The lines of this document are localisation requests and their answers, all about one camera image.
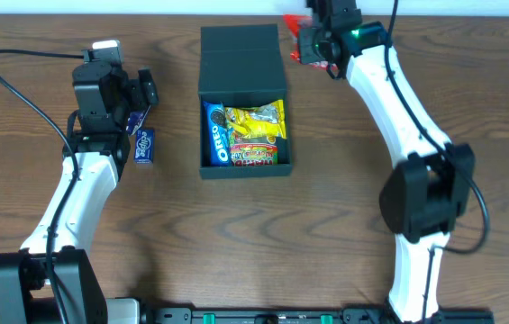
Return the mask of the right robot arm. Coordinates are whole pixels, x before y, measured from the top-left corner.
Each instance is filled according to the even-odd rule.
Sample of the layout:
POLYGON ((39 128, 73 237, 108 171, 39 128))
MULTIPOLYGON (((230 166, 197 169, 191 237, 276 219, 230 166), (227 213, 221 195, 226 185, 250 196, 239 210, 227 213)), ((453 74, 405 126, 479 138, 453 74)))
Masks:
POLYGON ((303 64, 323 63, 368 107, 393 171, 379 195, 395 236, 395 274, 386 322, 441 319, 436 292, 441 256, 466 208, 474 168, 469 145, 455 146, 424 110, 400 66, 391 28, 365 23, 353 1, 307 0, 309 25, 297 34, 303 64))

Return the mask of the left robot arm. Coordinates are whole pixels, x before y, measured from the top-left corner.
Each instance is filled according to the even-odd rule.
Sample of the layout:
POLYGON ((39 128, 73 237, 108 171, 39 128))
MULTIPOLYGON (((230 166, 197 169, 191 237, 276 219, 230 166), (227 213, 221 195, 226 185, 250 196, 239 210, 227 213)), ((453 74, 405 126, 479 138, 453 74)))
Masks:
POLYGON ((73 73, 78 108, 60 133, 62 175, 39 225, 19 251, 0 253, 2 323, 149 323, 135 298, 107 298, 89 261, 106 200, 130 152, 131 114, 159 101, 151 72, 128 77, 111 59, 73 73))

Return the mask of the red Hacks candy bag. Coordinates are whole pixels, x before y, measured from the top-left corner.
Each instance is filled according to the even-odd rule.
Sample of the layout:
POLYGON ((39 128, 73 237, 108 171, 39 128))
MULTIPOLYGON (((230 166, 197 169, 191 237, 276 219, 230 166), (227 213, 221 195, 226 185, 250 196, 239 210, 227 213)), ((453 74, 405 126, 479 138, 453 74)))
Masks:
POLYGON ((290 57, 302 65, 312 66, 336 75, 340 69, 340 45, 319 20, 317 14, 284 14, 283 20, 294 38, 290 57))

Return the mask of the green Haribo gummy bag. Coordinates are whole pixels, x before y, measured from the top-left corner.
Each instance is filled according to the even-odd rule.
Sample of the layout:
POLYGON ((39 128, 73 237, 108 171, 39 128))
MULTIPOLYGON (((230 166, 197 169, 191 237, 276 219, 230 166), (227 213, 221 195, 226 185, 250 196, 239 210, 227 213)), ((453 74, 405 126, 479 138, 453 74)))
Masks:
POLYGON ((231 159, 235 167, 275 165, 277 147, 266 143, 235 144, 231 146, 231 159))

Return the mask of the blue Eclipse mint pack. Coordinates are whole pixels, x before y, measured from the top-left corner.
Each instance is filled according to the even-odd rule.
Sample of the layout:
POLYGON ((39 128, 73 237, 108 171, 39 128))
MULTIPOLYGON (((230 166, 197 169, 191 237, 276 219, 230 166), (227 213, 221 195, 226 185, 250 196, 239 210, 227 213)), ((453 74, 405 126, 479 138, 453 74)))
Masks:
POLYGON ((139 129, 136 131, 134 146, 134 162, 138 164, 152 164, 155 145, 155 131, 139 129))

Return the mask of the dark blue snack bar wrapper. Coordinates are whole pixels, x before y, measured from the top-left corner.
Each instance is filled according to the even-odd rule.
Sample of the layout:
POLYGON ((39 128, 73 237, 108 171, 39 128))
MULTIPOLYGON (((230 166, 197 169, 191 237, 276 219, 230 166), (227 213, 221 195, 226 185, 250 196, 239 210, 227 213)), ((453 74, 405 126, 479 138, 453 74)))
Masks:
POLYGON ((127 121, 126 132, 129 136, 134 135, 145 122, 151 106, 139 111, 131 112, 127 121))

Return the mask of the black box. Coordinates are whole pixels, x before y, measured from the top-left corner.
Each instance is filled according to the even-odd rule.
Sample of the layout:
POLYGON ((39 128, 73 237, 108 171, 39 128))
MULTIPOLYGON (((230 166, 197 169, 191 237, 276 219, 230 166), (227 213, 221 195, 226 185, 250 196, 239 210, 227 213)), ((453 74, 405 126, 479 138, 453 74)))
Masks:
MULTIPOLYGON (((287 102, 284 64, 275 24, 210 26, 201 29, 198 97, 203 103, 251 108, 287 102)), ((288 176, 293 169, 292 140, 277 140, 277 163, 266 166, 215 166, 210 115, 200 109, 200 176, 203 179, 288 176)))

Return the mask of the blue Oreo cookie pack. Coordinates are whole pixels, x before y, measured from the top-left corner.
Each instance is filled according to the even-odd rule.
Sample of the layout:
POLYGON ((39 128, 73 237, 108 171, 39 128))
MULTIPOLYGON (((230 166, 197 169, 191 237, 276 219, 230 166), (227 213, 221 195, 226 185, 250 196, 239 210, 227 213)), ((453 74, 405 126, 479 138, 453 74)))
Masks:
POLYGON ((231 164, 227 120, 222 103, 203 102, 210 144, 210 162, 213 167, 231 164))

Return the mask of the yellow Hacks candy bag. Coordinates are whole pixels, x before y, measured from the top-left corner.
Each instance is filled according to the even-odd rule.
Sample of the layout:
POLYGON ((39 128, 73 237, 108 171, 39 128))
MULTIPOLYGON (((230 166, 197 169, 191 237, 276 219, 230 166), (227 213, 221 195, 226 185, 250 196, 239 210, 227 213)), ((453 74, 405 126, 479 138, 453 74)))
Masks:
POLYGON ((237 139, 286 139, 286 115, 283 100, 259 107, 225 108, 227 128, 237 139))

